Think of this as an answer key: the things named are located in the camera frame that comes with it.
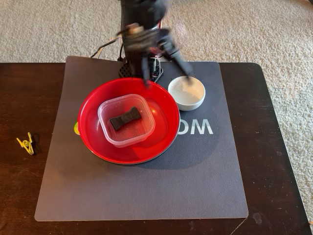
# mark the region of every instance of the white bowl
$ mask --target white bowl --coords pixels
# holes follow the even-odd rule
[[[204,101],[204,85],[196,78],[190,77],[188,82],[185,76],[175,78],[168,86],[168,92],[174,98],[178,108],[190,111],[198,108]]]

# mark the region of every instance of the red plastic bowl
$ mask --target red plastic bowl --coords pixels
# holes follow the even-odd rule
[[[156,127],[146,140],[117,148],[105,138],[97,112],[104,101],[127,94],[145,98]],[[78,114],[78,130],[86,147],[103,160],[127,165],[147,162],[162,154],[176,138],[179,123],[179,110],[172,96],[153,82],[146,88],[140,78],[121,78],[101,85],[88,95]]]

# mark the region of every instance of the beige carpet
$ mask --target beige carpet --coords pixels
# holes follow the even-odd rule
[[[119,30],[117,0],[1,0],[0,62],[90,56]],[[313,220],[313,5],[308,0],[173,0],[165,25],[187,60],[263,68]],[[119,45],[102,58],[117,59]]]

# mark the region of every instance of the mouse pad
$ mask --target mouse pad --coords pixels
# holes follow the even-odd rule
[[[74,131],[79,108],[121,62],[69,57],[45,166],[37,221],[244,218],[245,192],[216,62],[191,62],[206,90],[203,104],[180,112],[173,144],[152,161],[116,165],[92,154]],[[158,84],[181,76],[162,62]]]

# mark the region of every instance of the yellow clothespin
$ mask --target yellow clothespin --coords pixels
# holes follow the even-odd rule
[[[18,140],[18,142],[20,143],[21,147],[22,148],[25,148],[26,151],[30,154],[30,155],[33,155],[34,154],[34,150],[33,150],[33,146],[31,145],[31,143],[33,142],[33,140],[31,139],[31,135],[30,133],[28,132],[28,137],[29,137],[29,141],[27,140],[24,140],[23,142],[20,141],[19,138],[16,138]]]

